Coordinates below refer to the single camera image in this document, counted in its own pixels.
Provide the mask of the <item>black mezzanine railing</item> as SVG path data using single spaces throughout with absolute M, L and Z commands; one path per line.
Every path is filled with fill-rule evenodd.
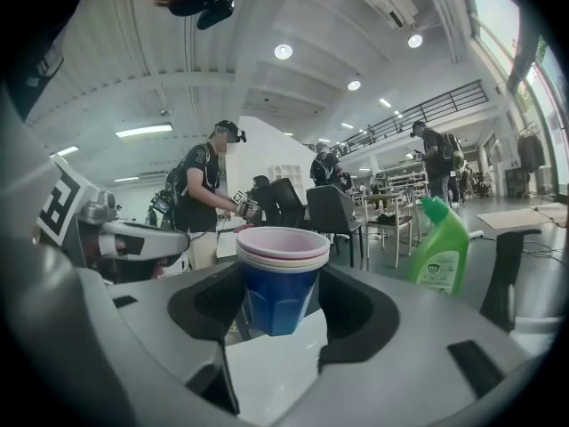
M 473 81 L 439 94 L 379 123 L 368 125 L 357 134 L 349 136 L 345 141 L 338 142 L 333 146 L 333 150 L 338 150 L 343 156 L 391 136 L 405 131 L 410 132 L 415 121 L 431 123 L 436 119 L 448 117 L 488 101 L 482 81 Z

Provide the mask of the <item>grey upholstered chair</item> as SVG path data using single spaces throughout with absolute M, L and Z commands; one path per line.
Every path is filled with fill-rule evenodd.
M 352 199 L 333 185 L 318 186 L 306 192 L 309 210 L 309 227 L 317 232 L 339 235 L 349 242 L 349 265 L 355 267 L 355 243 L 357 235 L 360 257 L 364 258 L 363 223 L 357 220 Z

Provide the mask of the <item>pink plastic cup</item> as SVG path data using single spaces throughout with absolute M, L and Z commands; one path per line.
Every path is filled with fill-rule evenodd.
M 258 256 L 307 260 L 328 256 L 330 241 L 316 232 L 286 227 L 254 227 L 236 234 L 238 248 Z

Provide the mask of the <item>person's black shirt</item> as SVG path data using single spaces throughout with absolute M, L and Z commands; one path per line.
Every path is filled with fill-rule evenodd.
M 0 0 L 0 73 L 21 119 L 62 65 L 62 38 L 80 2 Z

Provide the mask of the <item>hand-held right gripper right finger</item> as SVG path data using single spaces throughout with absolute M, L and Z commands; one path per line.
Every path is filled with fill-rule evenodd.
M 448 295 L 328 264 L 318 301 L 327 343 L 284 427 L 485 427 L 532 374 L 508 334 Z

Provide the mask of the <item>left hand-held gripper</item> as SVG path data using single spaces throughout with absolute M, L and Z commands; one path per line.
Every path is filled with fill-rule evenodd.
M 107 283 L 117 281 L 116 264 L 103 257 L 127 261 L 177 259 L 189 247 L 187 234 L 136 222 L 114 222 L 112 193 L 88 181 L 62 156 L 50 160 L 60 178 L 36 221 L 38 242 L 54 246 L 77 267 L 98 271 Z

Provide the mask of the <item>wooden frame chair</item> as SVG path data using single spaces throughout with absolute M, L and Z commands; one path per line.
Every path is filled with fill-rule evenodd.
M 400 205 L 397 193 L 372 194 L 362 197 L 364 211 L 365 266 L 370 266 L 371 241 L 379 240 L 381 250 L 386 247 L 389 233 L 393 234 L 395 252 L 393 268 L 397 269 L 401 256 L 401 244 L 406 244 L 410 256 L 417 242 L 421 241 L 421 220 L 416 200 L 410 205 Z

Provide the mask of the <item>black faucet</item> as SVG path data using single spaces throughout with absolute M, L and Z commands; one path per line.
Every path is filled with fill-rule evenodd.
M 496 238 L 496 257 L 490 283 L 480 313 L 506 333 L 516 322 L 515 284 L 524 252 L 525 237 L 539 235 L 540 230 L 518 230 Z

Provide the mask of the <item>white ceramic sink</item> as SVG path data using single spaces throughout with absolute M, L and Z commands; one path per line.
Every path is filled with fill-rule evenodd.
M 560 328 L 557 317 L 516 317 L 508 334 L 535 364 Z M 228 348 L 228 364 L 240 406 L 240 418 L 260 427 L 284 427 L 287 411 L 318 376 L 321 349 L 327 343 L 325 315 L 307 316 L 290 335 L 263 335 Z

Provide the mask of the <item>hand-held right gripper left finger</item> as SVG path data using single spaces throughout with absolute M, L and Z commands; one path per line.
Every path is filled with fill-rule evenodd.
M 237 264 L 114 285 L 108 293 L 146 351 L 176 381 L 226 413 L 240 413 L 225 344 L 244 301 Z

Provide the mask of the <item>white shelf cabinet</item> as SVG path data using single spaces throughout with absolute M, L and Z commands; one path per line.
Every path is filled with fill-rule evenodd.
M 302 171 L 299 165 L 272 165 L 269 168 L 271 181 L 289 179 L 293 186 L 302 186 Z

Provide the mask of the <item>flat cardboard sheet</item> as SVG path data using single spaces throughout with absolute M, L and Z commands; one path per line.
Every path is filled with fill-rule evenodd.
M 560 203 L 533 205 L 521 209 L 481 213 L 477 218 L 493 230 L 527 228 L 554 223 L 564 228 L 567 222 L 567 208 Z

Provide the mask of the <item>blue and white paper cup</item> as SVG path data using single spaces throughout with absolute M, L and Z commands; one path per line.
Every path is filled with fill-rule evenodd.
M 264 334 L 292 334 L 305 316 L 318 270 L 278 273 L 245 265 L 252 325 Z

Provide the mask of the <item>green soap bottle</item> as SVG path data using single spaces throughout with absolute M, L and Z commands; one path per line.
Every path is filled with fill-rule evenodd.
M 469 233 L 459 215 L 440 197 L 424 197 L 421 204 L 432 227 L 417 247 L 409 281 L 458 297 L 469 252 Z

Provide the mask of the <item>large glass window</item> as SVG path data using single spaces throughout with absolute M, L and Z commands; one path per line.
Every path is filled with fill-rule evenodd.
M 518 0 L 469 0 L 475 39 L 505 78 L 523 120 L 541 139 L 553 190 L 569 195 L 569 78 L 537 20 Z

